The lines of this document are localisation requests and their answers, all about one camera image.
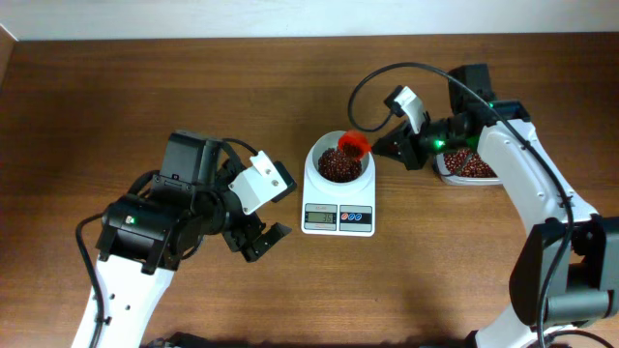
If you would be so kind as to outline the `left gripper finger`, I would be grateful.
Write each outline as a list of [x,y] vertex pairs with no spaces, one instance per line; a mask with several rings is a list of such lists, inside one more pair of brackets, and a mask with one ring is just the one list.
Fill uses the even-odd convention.
[[251,262],[257,261],[267,251],[269,251],[278,241],[286,237],[291,232],[291,228],[279,222],[275,223],[270,229],[261,234],[251,245]]
[[240,251],[244,256],[262,256],[266,252],[266,242],[262,238],[260,227],[249,227],[243,230],[244,242]]

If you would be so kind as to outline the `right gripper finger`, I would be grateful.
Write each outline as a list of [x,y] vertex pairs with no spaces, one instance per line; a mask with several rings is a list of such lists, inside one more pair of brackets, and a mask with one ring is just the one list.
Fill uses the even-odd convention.
[[410,151],[406,147],[401,147],[396,143],[374,144],[371,148],[372,152],[388,160],[400,162],[406,169],[410,167]]
[[378,138],[372,145],[373,150],[397,150],[401,141],[407,138],[407,122],[400,122],[386,135]]

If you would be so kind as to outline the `orange measuring scoop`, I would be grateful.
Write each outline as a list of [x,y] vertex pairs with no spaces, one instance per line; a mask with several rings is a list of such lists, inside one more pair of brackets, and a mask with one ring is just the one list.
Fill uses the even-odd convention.
[[338,140],[338,149],[355,160],[361,160],[371,152],[368,139],[357,130],[346,131]]

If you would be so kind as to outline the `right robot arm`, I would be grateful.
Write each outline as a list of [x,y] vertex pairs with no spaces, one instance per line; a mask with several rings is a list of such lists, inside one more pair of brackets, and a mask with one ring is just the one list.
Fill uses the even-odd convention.
[[500,101],[485,64],[445,73],[452,116],[433,122],[421,99],[398,86],[385,103],[402,123],[372,151],[409,170],[434,155],[469,148],[501,182],[526,242],[509,281],[510,303],[468,347],[546,347],[618,313],[618,219],[602,217],[545,152],[520,101]]

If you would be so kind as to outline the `red adzuki beans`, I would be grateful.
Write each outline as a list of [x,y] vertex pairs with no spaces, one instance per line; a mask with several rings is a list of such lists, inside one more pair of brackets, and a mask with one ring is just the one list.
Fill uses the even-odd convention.
[[494,171],[470,149],[460,149],[443,156],[448,176],[465,178],[495,178]]

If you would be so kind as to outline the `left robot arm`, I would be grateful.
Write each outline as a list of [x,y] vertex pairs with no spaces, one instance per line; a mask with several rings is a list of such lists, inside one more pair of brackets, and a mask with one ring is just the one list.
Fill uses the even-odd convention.
[[75,347],[137,347],[182,261],[220,235],[248,263],[290,229],[257,210],[295,190],[285,166],[262,151],[243,165],[234,139],[177,130],[162,167],[138,177],[105,210],[75,229],[91,293]]

